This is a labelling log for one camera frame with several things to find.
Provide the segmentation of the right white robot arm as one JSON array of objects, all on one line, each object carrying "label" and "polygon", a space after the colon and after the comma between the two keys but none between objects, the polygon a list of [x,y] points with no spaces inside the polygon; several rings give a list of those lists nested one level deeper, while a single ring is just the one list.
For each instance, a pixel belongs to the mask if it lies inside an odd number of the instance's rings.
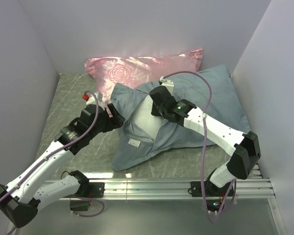
[{"label": "right white robot arm", "polygon": [[153,89],[149,95],[154,104],[153,114],[202,134],[205,141],[211,140],[230,156],[227,163],[209,175],[203,191],[216,196],[232,181],[248,178],[261,157],[259,139],[254,132],[235,130],[185,99],[176,101],[165,86]]}]

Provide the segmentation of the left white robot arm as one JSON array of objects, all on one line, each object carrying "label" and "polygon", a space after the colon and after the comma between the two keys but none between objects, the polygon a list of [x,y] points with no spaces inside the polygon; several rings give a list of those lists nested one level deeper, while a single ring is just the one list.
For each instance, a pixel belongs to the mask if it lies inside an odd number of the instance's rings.
[{"label": "left white robot arm", "polygon": [[0,184],[0,210],[16,228],[22,228],[44,207],[62,197],[90,196],[89,178],[78,170],[53,184],[43,184],[96,135],[120,128],[123,122],[124,117],[112,104],[107,108],[87,105],[79,117],[60,130],[47,150],[24,173],[7,185]]}]

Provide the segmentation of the aluminium front frame rail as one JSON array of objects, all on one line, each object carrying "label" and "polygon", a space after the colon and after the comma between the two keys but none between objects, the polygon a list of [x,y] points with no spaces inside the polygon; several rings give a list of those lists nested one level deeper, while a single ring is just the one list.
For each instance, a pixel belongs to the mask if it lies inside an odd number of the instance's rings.
[{"label": "aluminium front frame rail", "polygon": [[[104,184],[103,200],[193,199],[188,193],[194,179],[91,179]],[[237,199],[275,198],[270,179],[237,180]]]}]

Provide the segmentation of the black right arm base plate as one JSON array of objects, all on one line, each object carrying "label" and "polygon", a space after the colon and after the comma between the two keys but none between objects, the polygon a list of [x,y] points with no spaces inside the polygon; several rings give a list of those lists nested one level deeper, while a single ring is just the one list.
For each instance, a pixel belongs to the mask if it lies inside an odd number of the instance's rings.
[{"label": "black right arm base plate", "polygon": [[[211,182],[204,182],[204,190],[206,197],[224,197],[230,183],[227,183],[222,188],[218,188]],[[191,181],[191,187],[188,189],[188,193],[192,197],[202,197],[201,181]]]}]

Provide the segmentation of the black right controller box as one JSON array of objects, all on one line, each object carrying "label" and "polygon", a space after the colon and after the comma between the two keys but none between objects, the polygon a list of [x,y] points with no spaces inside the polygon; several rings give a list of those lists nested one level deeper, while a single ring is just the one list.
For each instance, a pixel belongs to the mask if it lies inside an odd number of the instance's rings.
[{"label": "black right controller box", "polygon": [[226,202],[223,199],[204,200],[203,206],[208,211],[208,213],[218,213],[219,211],[224,211],[226,208]]}]

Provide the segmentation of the pink rose satin pillow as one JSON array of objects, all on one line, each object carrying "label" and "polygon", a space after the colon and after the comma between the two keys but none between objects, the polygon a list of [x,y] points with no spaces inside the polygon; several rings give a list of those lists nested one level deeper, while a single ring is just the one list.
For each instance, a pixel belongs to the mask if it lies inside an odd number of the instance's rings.
[{"label": "pink rose satin pillow", "polygon": [[199,48],[172,56],[91,58],[84,63],[84,68],[95,79],[103,102],[108,103],[117,83],[134,89],[177,71],[196,72],[202,58],[203,49]]}]

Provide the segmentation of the black controller box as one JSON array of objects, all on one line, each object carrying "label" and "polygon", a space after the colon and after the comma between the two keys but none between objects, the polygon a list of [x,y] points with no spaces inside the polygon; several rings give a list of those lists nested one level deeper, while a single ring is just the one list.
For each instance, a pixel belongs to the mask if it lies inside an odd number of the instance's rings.
[{"label": "black controller box", "polygon": [[226,208],[226,202],[223,199],[204,200],[203,206],[208,211],[208,213],[218,213],[219,211],[224,211]]},{"label": "black controller box", "polygon": [[71,200],[70,210],[73,212],[86,212],[90,208],[91,202],[85,200]]}]

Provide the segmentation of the white pillow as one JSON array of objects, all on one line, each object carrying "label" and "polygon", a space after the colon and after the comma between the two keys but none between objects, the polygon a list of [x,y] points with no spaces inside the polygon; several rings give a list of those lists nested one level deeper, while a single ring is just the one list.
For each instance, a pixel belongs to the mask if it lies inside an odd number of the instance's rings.
[{"label": "white pillow", "polygon": [[132,115],[132,120],[138,127],[155,140],[160,128],[166,121],[162,117],[156,117],[151,114],[152,106],[153,100],[150,95],[147,95],[136,107]]}]

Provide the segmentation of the black left controller box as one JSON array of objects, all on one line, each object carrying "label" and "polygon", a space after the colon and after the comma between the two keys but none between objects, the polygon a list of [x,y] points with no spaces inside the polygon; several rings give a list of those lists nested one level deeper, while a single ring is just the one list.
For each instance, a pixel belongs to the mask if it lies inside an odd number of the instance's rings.
[{"label": "black left controller box", "polygon": [[91,202],[85,200],[71,200],[70,210],[73,212],[86,212],[90,208]]}]

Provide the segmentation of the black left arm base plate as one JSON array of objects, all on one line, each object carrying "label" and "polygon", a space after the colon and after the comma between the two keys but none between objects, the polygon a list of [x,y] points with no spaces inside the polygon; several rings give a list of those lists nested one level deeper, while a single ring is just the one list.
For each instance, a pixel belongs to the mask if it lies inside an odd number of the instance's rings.
[{"label": "black left arm base plate", "polygon": [[102,198],[104,196],[104,182],[90,182],[86,189],[86,196],[89,198]]}]

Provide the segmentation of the blue-grey pillowcase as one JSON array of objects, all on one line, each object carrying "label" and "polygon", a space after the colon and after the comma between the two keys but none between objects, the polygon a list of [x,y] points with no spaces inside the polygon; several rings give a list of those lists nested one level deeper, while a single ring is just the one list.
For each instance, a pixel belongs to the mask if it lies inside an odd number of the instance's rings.
[{"label": "blue-grey pillowcase", "polygon": [[[169,79],[174,82],[175,100],[186,99],[201,109],[207,108],[207,114],[221,123],[245,133],[250,131],[226,66],[200,71],[198,76],[182,73]],[[131,168],[171,148],[203,146],[203,135],[166,119],[155,140],[133,122],[132,115],[140,101],[158,86],[158,81],[135,89],[120,83],[115,85],[111,102],[125,121],[119,129],[119,148],[112,160],[114,171]]]}]

